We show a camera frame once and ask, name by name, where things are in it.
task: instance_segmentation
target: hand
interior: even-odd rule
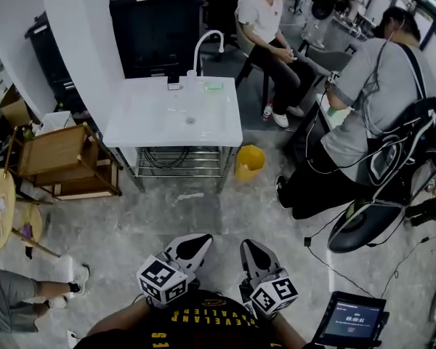
[[[272,53],[280,58],[284,63],[293,63],[294,59],[294,53],[288,51],[287,49],[283,49],[283,48],[274,48],[272,50]]]
[[[285,47],[284,49],[291,55],[291,57],[294,56],[294,51],[292,50],[292,48],[289,45],[287,47]]]

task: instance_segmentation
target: cardboard box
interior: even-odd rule
[[[12,127],[21,127],[31,121],[28,106],[14,85],[8,89],[1,100],[0,111]]]

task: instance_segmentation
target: white faucet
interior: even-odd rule
[[[189,70],[187,72],[187,74],[189,75],[189,73],[191,73],[191,75],[198,75],[197,74],[197,59],[198,59],[198,50],[200,49],[203,41],[208,38],[210,35],[213,35],[214,33],[217,33],[220,37],[221,37],[221,43],[219,45],[219,49],[218,52],[223,53],[225,51],[225,37],[223,36],[223,33],[221,31],[218,30],[211,30],[209,32],[207,32],[205,35],[203,35],[201,37],[201,39],[198,41],[197,45],[195,46],[195,52],[194,52],[194,69],[193,69],[193,73],[191,73],[191,70]]]

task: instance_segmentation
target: yellow bucket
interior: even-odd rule
[[[241,182],[249,182],[263,169],[265,153],[254,145],[243,146],[238,152],[235,176]]]

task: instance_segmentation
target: black pants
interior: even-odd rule
[[[428,221],[436,221],[436,198],[428,199],[418,206],[410,206],[405,210],[412,226],[420,226]]]
[[[274,47],[282,47],[276,39],[270,44]],[[273,112],[276,114],[283,115],[289,106],[298,106],[315,81],[315,72],[310,65],[298,60],[289,64],[284,63],[268,49],[258,45],[252,49],[249,58],[268,73],[275,83]]]
[[[309,158],[319,172],[331,172],[337,168],[321,143],[309,150]],[[368,186],[352,181],[341,171],[317,173],[306,160],[284,185],[279,200],[284,207],[292,208],[294,219],[300,220],[362,198],[369,191]]]

